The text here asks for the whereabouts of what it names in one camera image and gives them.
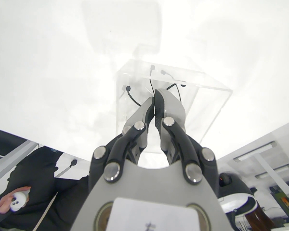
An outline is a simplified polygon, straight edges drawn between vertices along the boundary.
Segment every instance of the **white label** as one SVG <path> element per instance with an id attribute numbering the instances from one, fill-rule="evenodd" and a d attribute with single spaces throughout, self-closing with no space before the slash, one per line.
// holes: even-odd
<path id="1" fill-rule="evenodd" d="M 200 231 L 196 210 L 134 199 L 116 198 L 107 231 Z"/>

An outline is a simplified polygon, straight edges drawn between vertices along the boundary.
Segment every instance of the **gray gripper base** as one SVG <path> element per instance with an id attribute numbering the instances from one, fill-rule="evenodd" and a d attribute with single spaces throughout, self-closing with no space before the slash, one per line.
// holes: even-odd
<path id="1" fill-rule="evenodd" d="M 207 213 L 211 231 L 232 230 L 208 182 L 203 178 L 200 184 L 190 185 L 183 177 L 180 161 L 162 169 L 145 169 L 128 160 L 118 182 L 108 184 L 101 176 L 80 210 L 72 230 L 92 231 L 98 210 L 117 197 L 180 206 L 195 203 Z"/>

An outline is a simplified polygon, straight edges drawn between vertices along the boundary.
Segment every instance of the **person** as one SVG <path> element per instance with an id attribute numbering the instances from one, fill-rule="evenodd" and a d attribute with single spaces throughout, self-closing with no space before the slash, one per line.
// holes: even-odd
<path id="1" fill-rule="evenodd" d="M 16 165 L 0 195 L 0 230 L 70 230 L 88 196 L 88 176 L 80 180 L 55 178 L 56 163 L 62 152 L 47 146 L 36 149 Z M 10 210 L 13 194 L 28 190 L 26 205 Z M 44 214 L 56 195 L 52 205 Z"/>

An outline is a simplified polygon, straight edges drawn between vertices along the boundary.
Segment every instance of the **white table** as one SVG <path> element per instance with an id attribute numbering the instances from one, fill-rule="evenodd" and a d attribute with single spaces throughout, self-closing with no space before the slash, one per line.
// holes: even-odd
<path id="1" fill-rule="evenodd" d="M 289 0 L 107 0 L 114 33 L 93 16 L 104 1 L 0 0 L 1 130 L 90 160 L 115 136 L 116 72 L 157 30 L 158 62 L 198 65 L 234 90 L 202 143 L 217 158 L 289 122 Z M 130 22 L 117 23 L 118 1 Z M 143 31 L 132 1 L 157 3 L 160 25 Z"/>

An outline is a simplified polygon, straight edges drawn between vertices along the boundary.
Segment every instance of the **metal frame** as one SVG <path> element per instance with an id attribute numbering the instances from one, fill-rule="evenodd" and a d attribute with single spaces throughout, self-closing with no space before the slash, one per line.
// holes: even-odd
<path id="1" fill-rule="evenodd" d="M 37 145 L 37 143 L 27 140 L 0 159 L 0 178 L 32 152 Z"/>
<path id="2" fill-rule="evenodd" d="M 261 166 L 267 171 L 267 173 L 272 177 L 272 179 L 277 183 L 280 189 L 289 197 L 289 186 L 286 182 L 272 169 L 272 167 L 264 160 L 264 158 L 256 153 L 253 155 Z"/>

